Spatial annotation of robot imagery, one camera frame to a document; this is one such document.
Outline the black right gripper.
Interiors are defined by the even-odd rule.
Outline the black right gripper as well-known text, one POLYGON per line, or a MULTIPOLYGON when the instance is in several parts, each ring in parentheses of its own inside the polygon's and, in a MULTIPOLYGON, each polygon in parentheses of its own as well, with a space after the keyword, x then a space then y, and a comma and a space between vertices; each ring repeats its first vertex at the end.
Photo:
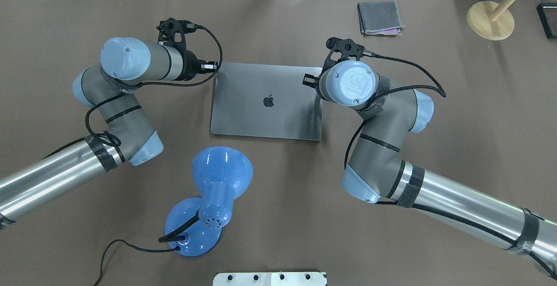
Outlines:
POLYGON ((314 76, 312 74, 304 74, 303 85, 318 89, 320 85, 321 76, 314 76))

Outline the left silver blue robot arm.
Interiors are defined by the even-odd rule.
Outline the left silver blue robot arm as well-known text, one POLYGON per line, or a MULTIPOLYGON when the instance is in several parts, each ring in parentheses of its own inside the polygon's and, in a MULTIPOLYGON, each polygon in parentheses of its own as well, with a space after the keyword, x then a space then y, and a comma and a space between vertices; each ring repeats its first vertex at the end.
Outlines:
POLYGON ((88 108, 87 135, 59 147, 38 162, 1 179, 1 228, 123 163, 141 165, 164 150, 157 129, 134 92, 147 85, 195 87, 198 74, 213 78, 219 59, 204 61, 181 42, 155 44, 113 37, 100 51, 100 62, 72 84, 75 98, 88 108))

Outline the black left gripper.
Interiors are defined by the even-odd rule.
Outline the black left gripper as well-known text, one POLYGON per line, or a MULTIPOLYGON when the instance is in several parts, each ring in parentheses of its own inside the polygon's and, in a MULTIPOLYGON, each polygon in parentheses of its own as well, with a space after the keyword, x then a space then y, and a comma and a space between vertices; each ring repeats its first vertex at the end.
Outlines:
POLYGON ((190 81, 198 74, 216 73, 219 68, 219 62, 199 60, 189 50, 182 54, 182 60, 181 81, 190 81))

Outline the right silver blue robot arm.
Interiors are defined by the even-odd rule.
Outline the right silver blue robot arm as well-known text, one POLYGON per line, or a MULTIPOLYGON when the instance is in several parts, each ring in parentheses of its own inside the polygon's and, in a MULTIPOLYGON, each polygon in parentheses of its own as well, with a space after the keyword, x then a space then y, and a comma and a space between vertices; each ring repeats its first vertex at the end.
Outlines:
POLYGON ((547 109, 499 117, 489 100, 487 112, 472 102, 440 115, 449 128, 433 133, 425 155, 404 159, 403 145, 422 132, 434 116, 434 101, 424 90, 442 97, 440 83, 402 85, 378 74, 354 56, 327 59, 317 75, 306 74, 303 84, 318 98, 355 111, 362 123, 344 159, 342 188, 352 197, 376 205, 414 209, 513 254, 531 260, 556 279, 556 223, 533 212, 485 194, 429 170, 437 156, 444 173, 460 171, 486 183, 491 177, 540 185, 556 181, 556 122, 547 109))

